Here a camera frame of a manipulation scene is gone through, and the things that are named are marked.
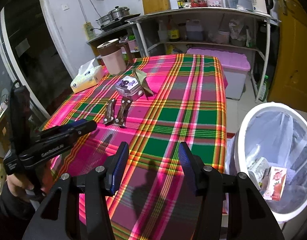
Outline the person's left hand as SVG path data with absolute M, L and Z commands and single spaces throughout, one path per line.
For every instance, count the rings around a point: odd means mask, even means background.
M 40 175 L 38 176 L 40 182 L 42 183 L 41 190 L 48 194 L 50 189 L 53 186 L 53 177 L 51 174 L 51 162 L 47 161 L 45 165 L 39 169 Z M 22 174 L 12 174 L 7 176 L 6 182 L 11 194 L 15 197 L 24 200 L 25 202 L 29 202 L 30 199 L 26 193 L 26 190 L 33 190 L 34 185 L 30 182 L 25 175 Z

